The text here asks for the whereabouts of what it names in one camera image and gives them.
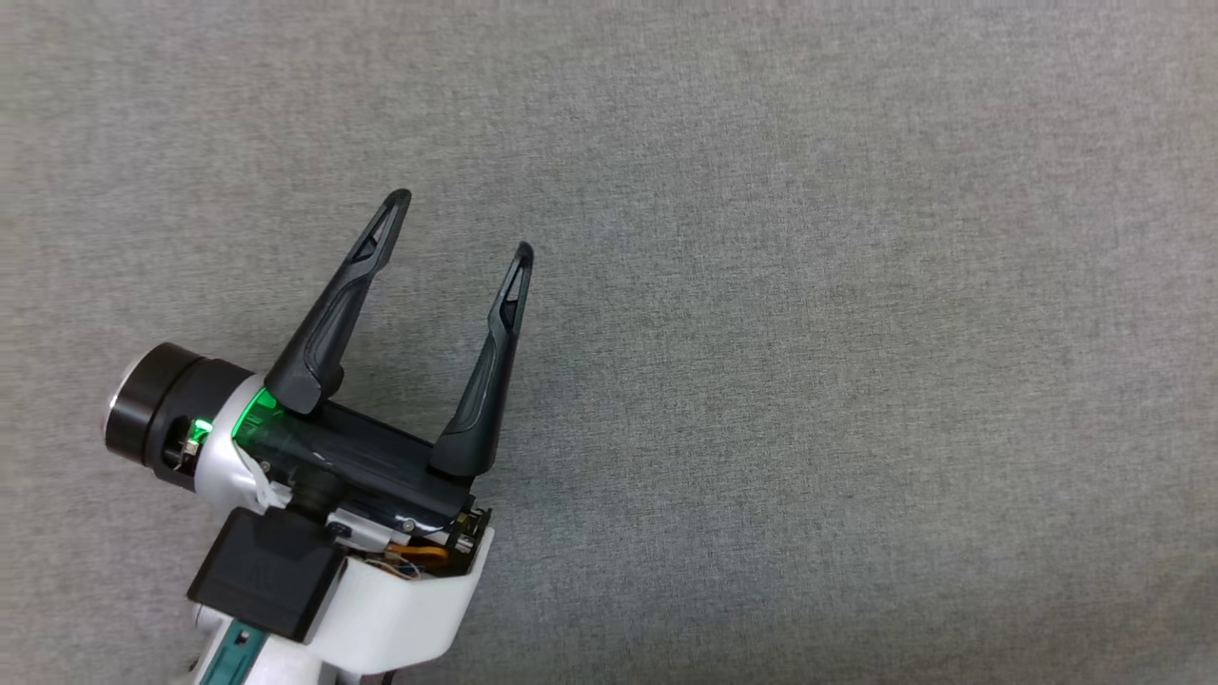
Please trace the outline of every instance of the green led light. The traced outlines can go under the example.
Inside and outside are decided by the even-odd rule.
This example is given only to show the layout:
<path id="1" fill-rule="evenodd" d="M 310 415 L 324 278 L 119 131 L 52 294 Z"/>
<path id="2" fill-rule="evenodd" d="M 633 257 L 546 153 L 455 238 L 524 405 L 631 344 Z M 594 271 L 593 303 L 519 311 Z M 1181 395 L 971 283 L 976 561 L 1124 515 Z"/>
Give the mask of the green led light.
<path id="1" fill-rule="evenodd" d="M 202 442 L 203 438 L 212 431 L 212 424 L 207 419 L 196 418 L 194 423 L 190 424 L 190 440 L 194 442 Z"/>
<path id="2" fill-rule="evenodd" d="M 259 416 L 264 417 L 266 411 L 274 411 L 278 407 L 279 407 L 279 401 L 275 400 L 275 397 L 270 394 L 269 390 L 267 390 L 266 388 L 258 390 L 258 394 L 255 395 L 252 400 L 250 400 L 250 403 L 246 405 L 245 410 L 241 411 L 241 416 L 238 417 L 236 425 L 233 427 L 233 438 L 235 439 L 238 433 L 245 427 L 247 418 L 251 421 L 251 424 L 253 425 L 259 424 L 262 422 L 257 417 Z M 250 412 L 253 411 L 255 408 L 261 408 L 263 411 L 259 411 L 253 417 L 251 417 Z"/>

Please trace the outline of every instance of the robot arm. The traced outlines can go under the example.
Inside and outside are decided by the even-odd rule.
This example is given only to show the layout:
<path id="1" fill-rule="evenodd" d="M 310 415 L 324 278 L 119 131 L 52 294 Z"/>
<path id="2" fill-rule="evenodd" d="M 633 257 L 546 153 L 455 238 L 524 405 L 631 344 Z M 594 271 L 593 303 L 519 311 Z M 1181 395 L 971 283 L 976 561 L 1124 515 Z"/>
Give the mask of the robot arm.
<path id="1" fill-rule="evenodd" d="M 381 673 L 456 636 L 495 536 L 470 486 L 495 461 L 532 249 L 516 249 L 456 414 L 428 442 L 329 399 L 409 201 L 385 199 L 266 378 L 166 342 L 111 400 L 107 449 L 228 514 L 188 591 L 219 617 L 196 683 L 286 676 L 284 659 L 323 680 Z"/>

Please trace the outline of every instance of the black cylindrical joint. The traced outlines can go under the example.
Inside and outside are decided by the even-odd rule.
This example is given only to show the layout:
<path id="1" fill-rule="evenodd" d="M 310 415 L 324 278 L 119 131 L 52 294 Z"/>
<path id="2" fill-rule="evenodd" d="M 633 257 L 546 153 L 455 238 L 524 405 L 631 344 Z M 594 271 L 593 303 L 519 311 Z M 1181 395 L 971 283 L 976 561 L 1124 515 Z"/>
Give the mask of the black cylindrical joint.
<path id="1" fill-rule="evenodd" d="M 196 421 L 209 424 L 250 375 L 224 360 L 172 342 L 157 345 L 114 391 L 102 428 L 106 447 L 151 468 L 161 480 L 194 490 L 195 455 L 184 450 L 188 434 Z"/>
<path id="2" fill-rule="evenodd" d="M 346 486 L 333 473 L 301 469 L 296 474 L 296 483 L 292 485 L 292 501 L 287 505 L 287 509 L 324 527 L 326 518 L 334 513 L 334 509 L 339 508 L 345 491 Z"/>
<path id="3" fill-rule="evenodd" d="M 102 424 L 106 449 L 149 466 L 144 462 L 144 442 L 152 417 L 174 382 L 201 358 L 173 342 L 162 342 L 136 360 L 110 399 L 110 413 Z"/>

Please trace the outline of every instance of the black plastic casing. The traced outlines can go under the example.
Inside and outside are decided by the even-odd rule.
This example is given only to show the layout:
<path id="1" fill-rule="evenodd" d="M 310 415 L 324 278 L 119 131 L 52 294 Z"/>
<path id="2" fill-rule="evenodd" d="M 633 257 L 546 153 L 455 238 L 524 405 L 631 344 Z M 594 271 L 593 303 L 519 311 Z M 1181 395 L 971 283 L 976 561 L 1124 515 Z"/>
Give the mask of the black plastic casing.
<path id="1" fill-rule="evenodd" d="M 270 508 L 236 508 L 203 559 L 186 597 L 296 642 L 312 636 L 345 552 L 317 523 Z"/>
<path id="2" fill-rule="evenodd" d="M 272 467 L 279 481 L 300 470 L 339 477 L 347 492 L 343 506 L 381 525 L 398 529 L 404 519 L 426 528 L 446 528 L 469 502 L 469 486 L 428 469 L 431 444 L 325 401 L 309 416 L 255 406 L 238 431 L 238 445 Z"/>

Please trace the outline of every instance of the gray fabric surface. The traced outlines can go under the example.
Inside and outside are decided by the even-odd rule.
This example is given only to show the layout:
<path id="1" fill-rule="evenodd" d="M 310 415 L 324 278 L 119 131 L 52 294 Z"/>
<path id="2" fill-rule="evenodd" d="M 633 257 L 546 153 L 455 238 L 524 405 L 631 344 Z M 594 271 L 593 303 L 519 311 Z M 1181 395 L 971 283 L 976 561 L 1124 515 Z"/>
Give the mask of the gray fabric surface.
<path id="1" fill-rule="evenodd" d="M 404 185 L 342 401 L 434 436 L 537 273 L 400 681 L 1213 681 L 1218 12 L 257 5 L 6 11 L 0 680 L 186 663 L 219 519 L 102 403 L 266 369 Z"/>

